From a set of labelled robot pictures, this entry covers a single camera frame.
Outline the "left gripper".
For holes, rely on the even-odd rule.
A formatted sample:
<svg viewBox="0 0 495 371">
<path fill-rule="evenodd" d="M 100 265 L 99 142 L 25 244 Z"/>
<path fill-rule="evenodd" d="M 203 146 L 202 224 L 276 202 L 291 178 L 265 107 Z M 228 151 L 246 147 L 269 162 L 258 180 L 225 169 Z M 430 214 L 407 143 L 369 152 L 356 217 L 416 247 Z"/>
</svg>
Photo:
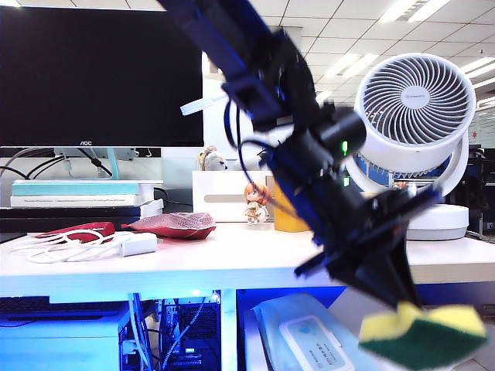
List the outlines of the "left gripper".
<svg viewBox="0 0 495 371">
<path fill-rule="evenodd" d="M 358 191 L 324 182 L 295 197 L 298 216 L 323 252 L 295 269 L 309 276 L 320 267 L 392 308 L 406 301 L 420 307 L 406 251 L 409 220 L 443 200 L 429 185 L 413 193 L 388 190 L 369 199 Z"/>
</svg>

